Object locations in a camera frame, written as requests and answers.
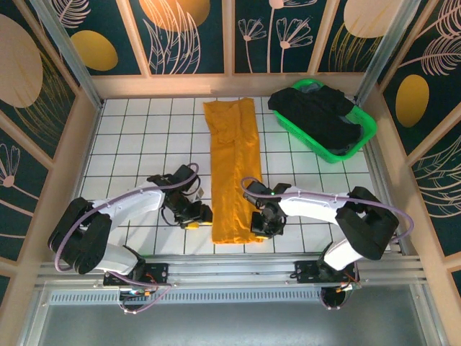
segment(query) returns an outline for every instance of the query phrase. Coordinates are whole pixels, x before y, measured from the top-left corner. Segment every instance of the dark green wallpaper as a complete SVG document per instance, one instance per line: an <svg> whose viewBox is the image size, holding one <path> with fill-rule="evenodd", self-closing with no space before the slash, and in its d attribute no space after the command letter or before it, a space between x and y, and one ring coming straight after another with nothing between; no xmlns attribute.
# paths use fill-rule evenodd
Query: dark green wallpaper
<svg viewBox="0 0 461 346"><path fill-rule="evenodd" d="M61 60L62 62L64 63L64 65L66 65L66 68L67 68L67 71L69 71L69 73L71 74L73 80L76 82L76 84L78 86L80 86L80 83L79 81L77 80L77 78L75 77L75 75L73 74L71 68L69 67L69 65L67 64L66 60L63 58L63 56L61 55L61 53L59 52L59 48L58 46L55 44L55 41L51 38L50 34L48 33L48 30L45 29L45 27L43 26L43 23L40 21L40 19L38 18L37 16L37 12L34 10L34 6L32 6L32 4L30 3L30 0L26 0L26 5L29 7L32 15L35 17L35 20L37 20L37 22L39 23L39 25L41 26L42 28L42 31L45 33L46 37L48 38L48 40L50 41L51 45L53 45L53 47L55 48L55 51L58 52L60 54L60 57L61 57Z"/></svg>
<svg viewBox="0 0 461 346"><path fill-rule="evenodd" d="M363 72L381 42L382 37L360 38L347 31L344 24L346 3L347 0L339 2L318 72Z"/></svg>
<svg viewBox="0 0 461 346"><path fill-rule="evenodd" d="M461 251L461 123L413 165L445 256Z"/></svg>
<svg viewBox="0 0 461 346"><path fill-rule="evenodd" d="M407 154L461 102L461 4L451 4L437 4L383 92Z"/></svg>
<svg viewBox="0 0 461 346"><path fill-rule="evenodd" d="M385 64L384 68L381 71L380 76L377 79L378 84L381 83L381 81L384 79L386 76L386 73L388 72L390 65L392 65L394 61L394 57L397 55L398 51L402 48L402 45L405 43L408 35L410 34L410 31L413 29L415 23L418 21L419 16L421 16L422 11L424 10L424 7L427 5L428 0L421 0L418 6L418 10L416 11L415 16L411 20L411 23L408 25L405 34L403 34L402 38L400 39L400 42L397 44L397 47L395 47L392 55L390 56L388 62Z"/></svg>
<svg viewBox="0 0 461 346"><path fill-rule="evenodd" d="M179 10L172 0L130 0L151 73L224 73L221 0L178 4Z"/></svg>
<svg viewBox="0 0 461 346"><path fill-rule="evenodd" d="M307 72L325 2L269 2L236 0L235 73Z"/></svg>
<svg viewBox="0 0 461 346"><path fill-rule="evenodd" d="M12 0L0 6L0 111L54 157L75 94Z"/></svg>
<svg viewBox="0 0 461 346"><path fill-rule="evenodd" d="M0 257L16 261L47 169L0 130Z"/></svg>
<svg viewBox="0 0 461 346"><path fill-rule="evenodd" d="M84 32L80 40L81 46L77 50L85 51L88 56L93 55L92 59L97 62L96 65L89 65L86 59L83 59L92 76L140 74L115 0L80 0L73 3L69 0L53 0L52 4L58 16L62 17L61 23L72 40L75 40L73 35ZM107 51L110 45L117 57L113 63L112 56L107 57L112 53Z"/></svg>
<svg viewBox="0 0 461 346"><path fill-rule="evenodd" d="M457 272L453 272L453 280L455 281L456 288L458 289L458 293L461 296L461 270Z"/></svg>
<svg viewBox="0 0 461 346"><path fill-rule="evenodd" d="M0 275L0 306L5 296L6 289L8 288L9 278L7 276Z"/></svg>

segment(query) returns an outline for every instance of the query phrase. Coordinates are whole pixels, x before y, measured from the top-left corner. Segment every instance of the yellow cloth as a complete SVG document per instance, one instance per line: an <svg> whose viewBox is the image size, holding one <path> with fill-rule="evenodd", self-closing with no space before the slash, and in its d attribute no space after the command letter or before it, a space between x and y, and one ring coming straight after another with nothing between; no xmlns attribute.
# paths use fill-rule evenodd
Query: yellow cloth
<svg viewBox="0 0 461 346"><path fill-rule="evenodd" d="M215 244L260 242L250 232L255 207L243 198L240 181L262 181L259 134L253 99L204 103L211 132L212 240Z"/></svg>

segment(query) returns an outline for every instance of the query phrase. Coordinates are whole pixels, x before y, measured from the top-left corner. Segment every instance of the white tile floor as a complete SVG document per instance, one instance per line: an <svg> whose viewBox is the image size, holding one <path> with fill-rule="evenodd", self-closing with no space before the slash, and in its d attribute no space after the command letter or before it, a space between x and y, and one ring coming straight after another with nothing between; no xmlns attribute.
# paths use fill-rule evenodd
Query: white tile floor
<svg viewBox="0 0 461 346"><path fill-rule="evenodd" d="M236 97L219 98L222 101ZM81 195L112 197L154 174L174 173L181 164L200 165L204 202L211 205L210 132L203 102L215 98L110 99L104 106ZM328 164L288 134L267 108L268 97L254 97L261 141L263 183L287 182L305 190L348 192L360 185L373 191L362 152L344 163ZM288 218L283 236L260 244L216 244L211 227L185 231L167 226L158 212L124 222L109 237L143 255L321 252L344 235L334 225L310 218Z"/></svg>

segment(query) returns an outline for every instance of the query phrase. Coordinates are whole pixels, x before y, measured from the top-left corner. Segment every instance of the black bracket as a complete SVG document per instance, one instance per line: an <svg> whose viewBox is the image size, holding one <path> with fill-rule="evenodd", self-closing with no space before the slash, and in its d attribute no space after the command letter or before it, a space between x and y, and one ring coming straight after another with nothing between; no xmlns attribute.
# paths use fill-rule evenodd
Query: black bracket
<svg viewBox="0 0 461 346"><path fill-rule="evenodd" d="M295 262L295 271L290 275L290 278L296 279L297 283L344 283L350 281L354 273L354 263L347 265L342 271L332 272L328 280L321 277L321 272L318 269L318 261L297 261Z"/></svg>
<svg viewBox="0 0 461 346"><path fill-rule="evenodd" d="M166 283L168 280L168 263L146 263L144 265L144 273L138 278L137 281L142 283ZM119 286L119 287L132 287L133 285L116 278L114 275L106 273L102 282L104 287Z"/></svg>

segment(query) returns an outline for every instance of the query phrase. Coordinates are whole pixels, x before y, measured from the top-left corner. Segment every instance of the green basket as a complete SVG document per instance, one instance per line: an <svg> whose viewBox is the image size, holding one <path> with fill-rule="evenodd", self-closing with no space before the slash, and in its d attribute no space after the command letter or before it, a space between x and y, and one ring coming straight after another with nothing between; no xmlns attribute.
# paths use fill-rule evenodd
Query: green basket
<svg viewBox="0 0 461 346"><path fill-rule="evenodd" d="M300 80L296 83L293 84L293 88L295 89L300 89L303 86L307 86L312 83L317 83L321 86L324 84L316 81L315 79L303 79ZM363 129L363 138L362 140L357 143L349 152L345 155L335 155L332 154L329 150L324 148L319 142L317 142L315 139L310 137L306 132L301 130L299 127L297 127L295 124L293 124L291 121L286 119L283 115L278 113L278 111L274 110L274 114L277 116L279 124L285 128L288 132L292 133L296 138L298 138L300 141L302 141L306 146L312 149L314 153L319 155L322 159L325 161L334 164L335 162L339 161L344 161L347 159L350 159L353 157L353 155L358 152L358 150L363 147L366 142L368 142L375 134L377 130L376 122L373 120L372 117L370 117L366 112L358 108L358 106L354 106L352 108L351 112L346 115L346 118L351 121L354 124L360 124Z"/></svg>

